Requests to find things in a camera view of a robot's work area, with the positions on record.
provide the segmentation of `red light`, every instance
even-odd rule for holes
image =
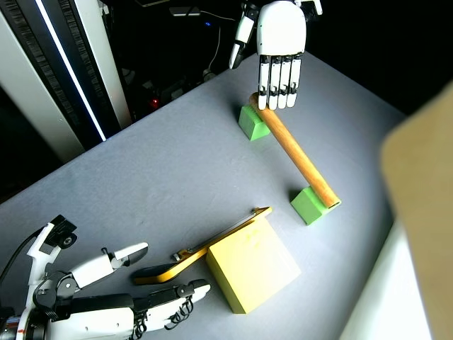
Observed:
[[[159,100],[157,98],[153,98],[150,102],[149,105],[154,109],[157,110],[159,108]]]

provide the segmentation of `led strip light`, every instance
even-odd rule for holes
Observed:
[[[101,136],[102,141],[105,142],[104,132],[102,131],[102,129],[99,125],[99,122],[96,119],[94,112],[90,107],[90,103],[88,102],[88,100],[85,97],[84,90],[81,88],[79,80],[77,80],[76,74],[74,73],[74,70],[72,69],[72,66],[69,63],[68,57],[66,56],[66,53],[63,50],[63,46],[62,46],[61,42],[59,41],[58,35],[55,32],[54,26],[52,25],[52,22],[50,21],[47,11],[45,10],[45,7],[42,4],[41,0],[35,0],[35,2],[38,5],[38,8],[40,9],[42,18],[44,19],[44,22],[45,22],[45,25],[47,26],[47,29],[49,30],[49,33],[52,36],[52,39],[54,40],[55,45],[57,46],[59,55],[61,55],[61,57],[63,59],[64,65],[66,66],[66,68],[69,72],[69,75],[71,76],[72,81],[74,82],[74,85],[76,86],[77,91],[79,92],[79,95],[85,104],[86,110],[88,111],[88,113],[91,117],[91,120],[93,121],[94,125],[96,126],[96,129],[97,129],[99,135]]]

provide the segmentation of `light strip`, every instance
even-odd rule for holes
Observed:
[[[45,25],[47,26],[47,29],[49,30],[49,33],[52,36],[52,38],[53,38],[53,40],[55,42],[55,45],[57,46],[59,55],[62,56],[64,65],[66,65],[66,68],[67,68],[67,70],[69,72],[69,75],[71,76],[72,81],[74,82],[74,85],[76,86],[77,91],[79,92],[79,95],[80,95],[80,97],[82,98],[82,101],[85,104],[86,110],[88,111],[88,113],[89,113],[89,115],[91,117],[91,120],[93,121],[94,126],[96,126],[96,129],[97,129],[99,135],[101,136],[102,141],[105,142],[104,132],[102,132],[101,127],[100,127],[100,125],[98,123],[98,120],[94,116],[93,110],[91,110],[90,104],[89,104],[88,100],[85,97],[84,90],[81,88],[79,80],[77,80],[76,74],[74,73],[74,70],[72,69],[72,66],[69,63],[68,57],[66,56],[66,53],[63,50],[63,46],[62,46],[61,42],[59,41],[58,35],[55,32],[54,26],[52,25],[52,22],[50,21],[49,16],[47,15],[45,7],[42,4],[41,0],[35,0],[35,2],[38,5],[38,8],[40,9],[42,18],[44,19],[44,22],[45,22]]]

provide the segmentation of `hammer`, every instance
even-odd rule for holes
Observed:
[[[304,150],[278,118],[275,111],[270,110],[268,107],[264,110],[258,108],[257,93],[251,95],[250,105],[242,108],[239,125],[250,140],[257,139],[255,129],[260,132],[258,137],[267,135],[269,131],[272,132],[302,176],[310,184],[310,187],[302,190],[291,202],[293,208],[307,225],[310,225],[341,203],[318,169],[310,161],[310,158],[308,158]]]

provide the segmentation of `robotic arm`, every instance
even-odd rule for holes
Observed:
[[[33,235],[36,240],[27,253],[33,264],[25,309],[17,317],[10,308],[0,308],[0,340],[139,339],[147,331],[172,329],[186,320],[193,304],[210,290],[205,280],[194,280],[143,298],[128,294],[74,298],[87,285],[134,264],[148,250],[144,242],[113,253],[103,248],[103,255],[70,272],[48,274],[46,265],[76,241],[75,229],[59,216]]]
[[[235,69],[241,63],[243,51],[258,19],[260,109],[264,109],[266,103],[272,110],[277,106],[285,108],[295,104],[306,40],[305,16],[300,9],[302,1],[314,1],[317,14],[322,14],[320,0],[275,1],[261,9],[251,2],[246,2],[243,7],[229,68]]]

